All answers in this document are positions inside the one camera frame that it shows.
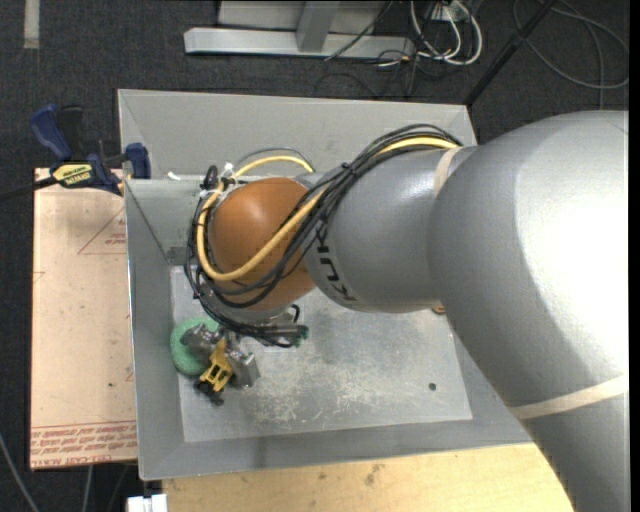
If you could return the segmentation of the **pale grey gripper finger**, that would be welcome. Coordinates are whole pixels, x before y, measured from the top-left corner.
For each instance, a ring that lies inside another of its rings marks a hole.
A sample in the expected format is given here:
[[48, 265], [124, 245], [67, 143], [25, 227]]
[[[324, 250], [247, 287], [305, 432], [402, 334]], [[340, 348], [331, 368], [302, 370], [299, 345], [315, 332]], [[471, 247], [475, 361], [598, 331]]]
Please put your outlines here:
[[232, 349], [226, 351], [226, 357], [233, 372], [231, 385], [238, 389], [253, 387], [260, 378], [255, 354]]
[[212, 354], [218, 341], [218, 332], [210, 330], [204, 323], [189, 328], [180, 338], [192, 354]]

